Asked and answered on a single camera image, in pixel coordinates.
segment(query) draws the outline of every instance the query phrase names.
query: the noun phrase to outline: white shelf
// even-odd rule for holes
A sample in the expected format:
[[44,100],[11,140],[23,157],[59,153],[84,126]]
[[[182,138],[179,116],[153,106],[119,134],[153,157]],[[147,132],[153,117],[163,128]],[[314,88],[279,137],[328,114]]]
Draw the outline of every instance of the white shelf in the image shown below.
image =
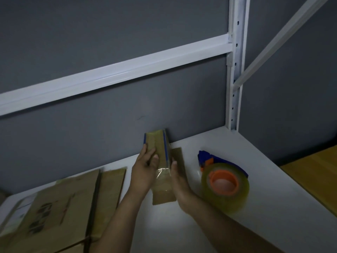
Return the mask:
[[[337,252],[337,218],[302,189],[280,168],[238,132],[220,127],[171,146],[182,147],[189,183],[200,189],[197,154],[206,150],[241,166],[249,174],[250,192],[245,207],[232,217],[285,252]],[[130,184],[131,168],[137,155],[104,165],[107,170],[127,166],[121,193]],[[15,203],[50,183],[7,198],[0,207],[0,222]],[[191,217],[177,202],[152,206],[146,196],[133,239],[133,252],[215,252]]]

